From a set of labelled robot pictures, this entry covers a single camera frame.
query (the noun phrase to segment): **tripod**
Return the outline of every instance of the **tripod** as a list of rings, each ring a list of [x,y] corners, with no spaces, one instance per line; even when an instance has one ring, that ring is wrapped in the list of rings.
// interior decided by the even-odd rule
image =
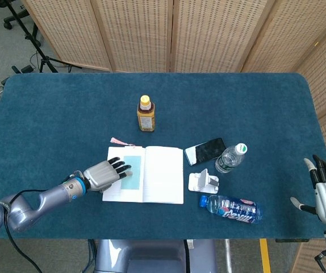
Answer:
[[[41,56],[41,66],[39,68],[39,72],[40,73],[43,72],[43,66],[44,65],[48,66],[50,68],[50,70],[51,70],[52,73],[58,73],[57,69],[53,66],[53,64],[51,64],[51,61],[55,61],[57,63],[68,65],[69,66],[69,72],[70,72],[71,67],[77,67],[79,69],[82,68],[82,67],[79,67],[77,65],[69,64],[69,63],[66,63],[64,61],[56,60],[54,58],[50,58],[50,57],[46,56],[43,53],[43,51],[40,49],[40,47],[39,47],[36,39],[28,31],[28,29],[26,28],[26,26],[23,24],[22,20],[20,20],[20,18],[18,17],[17,13],[13,9],[13,7],[11,6],[11,3],[9,2],[9,0],[4,0],[4,3],[6,4],[6,6],[8,7],[8,9],[12,13],[12,15],[14,16],[15,20],[18,22],[18,24],[20,25],[20,27],[22,28],[22,30],[26,34],[26,39],[28,39],[28,40],[30,40],[32,42],[33,46],[36,48],[36,50],[38,51],[39,55]]]

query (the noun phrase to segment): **black phone screen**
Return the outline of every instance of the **black phone screen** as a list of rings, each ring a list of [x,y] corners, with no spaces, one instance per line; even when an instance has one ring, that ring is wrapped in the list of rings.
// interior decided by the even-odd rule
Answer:
[[[208,142],[202,143],[196,148],[196,164],[218,158],[226,149],[222,138],[215,138]]]

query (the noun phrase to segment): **sauce bottle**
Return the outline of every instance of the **sauce bottle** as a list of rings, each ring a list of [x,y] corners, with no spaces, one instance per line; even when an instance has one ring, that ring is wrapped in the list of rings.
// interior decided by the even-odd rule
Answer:
[[[152,132],[155,128],[154,122],[155,105],[151,102],[151,99],[147,95],[143,95],[140,98],[138,104],[138,122],[141,131]]]

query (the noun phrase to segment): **white bottle cap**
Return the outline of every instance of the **white bottle cap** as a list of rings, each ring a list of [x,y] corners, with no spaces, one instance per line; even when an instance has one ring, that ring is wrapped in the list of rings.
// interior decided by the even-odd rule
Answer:
[[[237,154],[243,155],[248,151],[248,147],[243,143],[239,143],[235,146],[235,151],[237,152]]]

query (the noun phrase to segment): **water bottle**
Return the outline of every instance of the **water bottle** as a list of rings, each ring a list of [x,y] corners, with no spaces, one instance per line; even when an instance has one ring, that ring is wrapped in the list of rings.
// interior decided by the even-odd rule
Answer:
[[[243,143],[226,148],[222,155],[216,160],[216,170],[222,173],[230,172],[244,160],[247,150],[247,146]]]
[[[201,196],[199,200],[201,208],[207,208],[211,213],[218,216],[235,219],[246,223],[257,223],[262,218],[262,210],[253,201],[237,199],[227,196],[211,195]]]

